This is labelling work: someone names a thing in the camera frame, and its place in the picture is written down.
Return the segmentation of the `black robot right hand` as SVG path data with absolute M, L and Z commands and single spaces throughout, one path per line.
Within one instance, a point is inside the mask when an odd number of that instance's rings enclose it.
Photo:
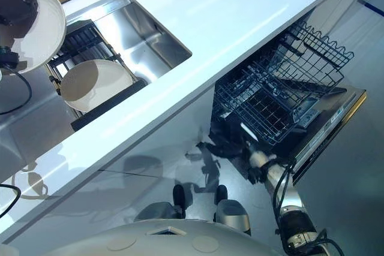
M 200 142 L 197 147 L 206 149 L 217 157 L 229 159 L 237 171 L 252 184 L 264 183 L 268 170 L 273 165 L 278 165 L 278 158 L 275 154 L 267 155 L 261 150 L 255 150 L 254 146 L 247 142 L 242 146 Z

